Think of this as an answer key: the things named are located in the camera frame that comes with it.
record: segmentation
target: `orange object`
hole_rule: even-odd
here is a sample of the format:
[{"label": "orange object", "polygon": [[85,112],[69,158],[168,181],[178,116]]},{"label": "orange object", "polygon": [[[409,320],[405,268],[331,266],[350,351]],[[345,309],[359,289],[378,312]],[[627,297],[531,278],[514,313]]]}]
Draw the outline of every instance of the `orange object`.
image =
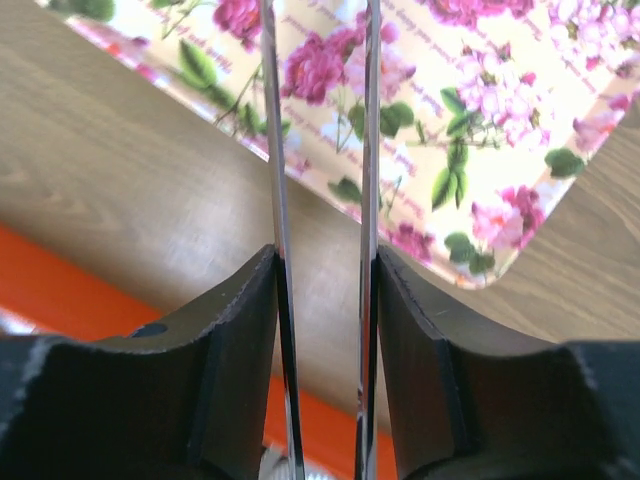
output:
[{"label": "orange object", "polygon": [[[84,341],[128,335],[163,315],[20,235],[0,226],[0,308]],[[355,419],[300,392],[305,458],[339,480],[354,473]],[[284,385],[271,377],[265,444],[286,451]],[[393,445],[378,436],[378,476],[395,480]]]}]

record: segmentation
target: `orange edge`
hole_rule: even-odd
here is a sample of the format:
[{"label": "orange edge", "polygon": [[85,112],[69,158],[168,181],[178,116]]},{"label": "orange edge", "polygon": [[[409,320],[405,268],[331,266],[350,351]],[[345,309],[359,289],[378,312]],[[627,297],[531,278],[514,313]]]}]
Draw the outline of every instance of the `orange edge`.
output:
[{"label": "orange edge", "polygon": [[[0,226],[0,308],[44,331],[84,341],[127,335],[162,312]],[[354,473],[355,421],[300,392],[305,458],[339,480]],[[264,440],[286,448],[284,386],[271,377]],[[378,436],[378,476],[396,480],[391,438]]]}]

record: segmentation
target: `floral placemat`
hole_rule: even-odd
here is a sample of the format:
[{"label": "floral placemat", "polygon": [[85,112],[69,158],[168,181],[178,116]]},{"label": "floral placemat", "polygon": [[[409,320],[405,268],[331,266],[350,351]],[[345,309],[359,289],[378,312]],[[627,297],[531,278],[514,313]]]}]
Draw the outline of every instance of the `floral placemat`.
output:
[{"label": "floral placemat", "polygon": [[[267,158],[258,0],[37,1]],[[637,1],[383,0],[381,236],[504,274],[635,96]],[[365,4],[273,4],[287,173],[356,220]]]}]

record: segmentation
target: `wooden table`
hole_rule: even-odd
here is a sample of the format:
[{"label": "wooden table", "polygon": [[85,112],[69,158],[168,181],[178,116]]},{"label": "wooden table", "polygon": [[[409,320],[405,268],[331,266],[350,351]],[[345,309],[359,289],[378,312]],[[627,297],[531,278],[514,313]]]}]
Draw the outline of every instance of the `wooden table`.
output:
[{"label": "wooden table", "polygon": [[[34,2],[3,11],[0,223],[165,310],[272,240],[264,163]],[[636,105],[496,285],[425,278],[543,338],[640,336],[639,142]],[[353,411],[358,225],[289,187],[300,382]]]}]

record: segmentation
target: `silver metal strip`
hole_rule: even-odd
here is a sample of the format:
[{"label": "silver metal strip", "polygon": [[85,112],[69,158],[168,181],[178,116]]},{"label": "silver metal strip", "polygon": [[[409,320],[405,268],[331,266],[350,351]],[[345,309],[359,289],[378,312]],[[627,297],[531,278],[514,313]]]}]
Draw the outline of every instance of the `silver metal strip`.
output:
[{"label": "silver metal strip", "polygon": [[289,214],[287,211],[287,186],[284,173],[285,157],[280,118],[280,83],[278,81],[275,18],[272,2],[273,0],[260,0],[260,20],[262,22],[262,70],[267,111],[271,203],[273,206],[275,246],[277,250],[276,278],[280,316],[282,375],[284,378],[285,411],[287,416],[287,450],[291,478],[304,480],[298,375],[296,372],[293,295],[291,269],[288,268],[290,258]]},{"label": "silver metal strip", "polygon": [[375,480],[378,361],[378,212],[380,156],[380,0],[367,0],[365,127],[360,242],[360,339],[356,480]]}]

